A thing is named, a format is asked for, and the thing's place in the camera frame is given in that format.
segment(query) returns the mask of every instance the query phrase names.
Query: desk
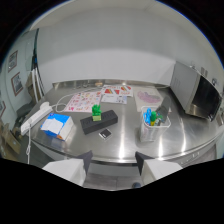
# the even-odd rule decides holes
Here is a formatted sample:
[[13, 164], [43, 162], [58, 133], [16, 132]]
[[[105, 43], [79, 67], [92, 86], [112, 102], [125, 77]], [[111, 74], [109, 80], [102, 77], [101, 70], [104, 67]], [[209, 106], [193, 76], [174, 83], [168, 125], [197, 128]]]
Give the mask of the desk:
[[[86, 88], [75, 90], [73, 88], [74, 86], [69, 85], [52, 88], [35, 105], [29, 116], [39, 110], [40, 105], [45, 101], [49, 101], [50, 105], [55, 105], [65, 95], [86, 90]], [[64, 112], [62, 114], [71, 116], [75, 124], [66, 141], [52, 138], [40, 130], [46, 117], [31, 129], [32, 141], [68, 157], [78, 156], [92, 150], [93, 161], [116, 164], [136, 163], [136, 151], [160, 160], [174, 160], [199, 152], [207, 146], [211, 148], [224, 131], [224, 126], [219, 126], [216, 119], [210, 122], [185, 114], [170, 88], [158, 89], [158, 91], [163, 97], [171, 98], [172, 112], [168, 115], [171, 126], [155, 142], [141, 143], [139, 140], [140, 113], [137, 112], [134, 97], [128, 97], [127, 105], [101, 103], [102, 112], [114, 110], [118, 116], [118, 123], [108, 127], [113, 136], [106, 142], [99, 137], [101, 130], [88, 135], [83, 133], [80, 120], [91, 116], [90, 113]], [[68, 103], [71, 97], [63, 99], [60, 103]]]

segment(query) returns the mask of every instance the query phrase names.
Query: paper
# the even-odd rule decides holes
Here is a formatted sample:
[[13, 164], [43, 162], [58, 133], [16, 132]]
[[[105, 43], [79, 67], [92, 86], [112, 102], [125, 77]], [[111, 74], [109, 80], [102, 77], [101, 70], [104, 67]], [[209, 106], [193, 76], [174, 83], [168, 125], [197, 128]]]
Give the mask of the paper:
[[55, 134], [59, 134], [61, 128], [63, 126], [63, 123], [60, 121], [57, 121], [55, 118], [52, 119], [52, 122], [50, 123], [50, 125], [48, 126], [48, 131], [55, 133]]
[[163, 102], [163, 97], [153, 86], [149, 88], [134, 87], [134, 97], [138, 112], [141, 112], [143, 106], [159, 107]]
[[133, 88], [131, 86], [104, 85], [101, 90], [101, 93], [105, 95], [119, 95], [119, 96], [133, 97]]
[[101, 102], [127, 104], [127, 96], [104, 95]]
[[64, 111], [92, 113], [93, 105], [94, 104], [99, 105], [100, 98], [101, 98], [101, 91], [75, 94], [65, 107]]
[[48, 131], [48, 127], [51, 124], [51, 122], [52, 122], [52, 119], [46, 119], [44, 124], [42, 125], [41, 130]]

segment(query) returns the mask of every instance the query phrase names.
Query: green object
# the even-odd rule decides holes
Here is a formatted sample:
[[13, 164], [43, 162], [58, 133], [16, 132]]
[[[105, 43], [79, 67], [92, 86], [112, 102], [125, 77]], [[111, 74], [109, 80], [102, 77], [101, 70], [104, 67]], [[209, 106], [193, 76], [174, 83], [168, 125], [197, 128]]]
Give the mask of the green object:
[[160, 118], [162, 120], [163, 116], [162, 115], [157, 115], [156, 118]]
[[93, 116], [93, 121], [101, 121], [101, 116]]
[[93, 116], [93, 121], [101, 121], [101, 110], [100, 110], [100, 105], [95, 104], [92, 107], [92, 116]]
[[150, 121], [154, 122], [156, 120], [156, 112], [152, 111]]

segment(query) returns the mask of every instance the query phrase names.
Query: wall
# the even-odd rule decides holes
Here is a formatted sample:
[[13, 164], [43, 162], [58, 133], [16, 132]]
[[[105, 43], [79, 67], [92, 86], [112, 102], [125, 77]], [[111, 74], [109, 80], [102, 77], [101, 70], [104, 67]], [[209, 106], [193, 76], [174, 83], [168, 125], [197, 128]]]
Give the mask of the wall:
[[37, 56], [46, 91], [53, 82], [94, 78], [169, 85], [176, 60], [203, 66], [222, 90], [214, 54], [178, 24], [138, 9], [94, 9], [40, 28]]
[[[28, 75], [30, 74], [30, 71], [26, 70], [26, 60], [28, 60], [28, 58], [32, 56], [33, 54], [35, 33], [36, 31], [32, 31], [19, 37], [18, 40], [13, 44], [13, 46], [11, 47], [7, 55], [7, 66], [8, 66], [8, 59], [10, 55], [14, 53], [15, 51], [18, 51], [17, 66], [13, 68], [10, 72], [8, 72], [8, 69], [7, 69], [5, 73], [5, 77], [6, 77], [5, 84], [6, 84], [9, 100], [15, 112], [21, 106], [31, 101], [31, 96], [29, 95], [28, 90], [26, 88], [26, 81], [27, 81]], [[20, 73], [19, 77], [21, 78], [23, 90], [18, 95], [15, 96], [13, 88], [12, 88], [11, 79], [18, 72]]]
[[[27, 33], [21, 36], [12, 45], [9, 50], [5, 61], [2, 65], [2, 72], [0, 74], [0, 90], [1, 100], [5, 102], [6, 109], [2, 116], [4, 124], [9, 123], [9, 128], [12, 129], [17, 118], [16, 111], [26, 103], [31, 101], [31, 97], [25, 86], [29, 72], [26, 71], [26, 60], [32, 55], [34, 46], [34, 37], [36, 31]], [[9, 56], [18, 51], [17, 66], [8, 72], [8, 59]], [[20, 72], [20, 78], [23, 85], [23, 90], [15, 96], [12, 88], [11, 78]]]
[[0, 90], [1, 90], [1, 100], [4, 101], [6, 109], [1, 117], [4, 124], [9, 123], [9, 128], [12, 130], [14, 126], [14, 122], [17, 118], [15, 111], [12, 108], [10, 103], [8, 92], [6, 90], [5, 85], [5, 69], [6, 69], [6, 61], [2, 64], [2, 72], [0, 74]]

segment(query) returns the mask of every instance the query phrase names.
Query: framed picture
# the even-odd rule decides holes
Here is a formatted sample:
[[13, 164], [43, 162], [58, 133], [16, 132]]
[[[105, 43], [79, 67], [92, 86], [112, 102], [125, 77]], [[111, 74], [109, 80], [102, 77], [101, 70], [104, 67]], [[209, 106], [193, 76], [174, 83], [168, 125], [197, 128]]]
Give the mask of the framed picture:
[[15, 96], [17, 96], [23, 90], [19, 73], [17, 73], [11, 78], [11, 82], [12, 82], [12, 88], [13, 88], [14, 94]]
[[17, 53], [18, 53], [18, 51], [14, 52], [9, 57], [8, 72], [10, 72], [17, 65]]
[[5, 102], [0, 100], [0, 118], [2, 117], [4, 111], [5, 111]]

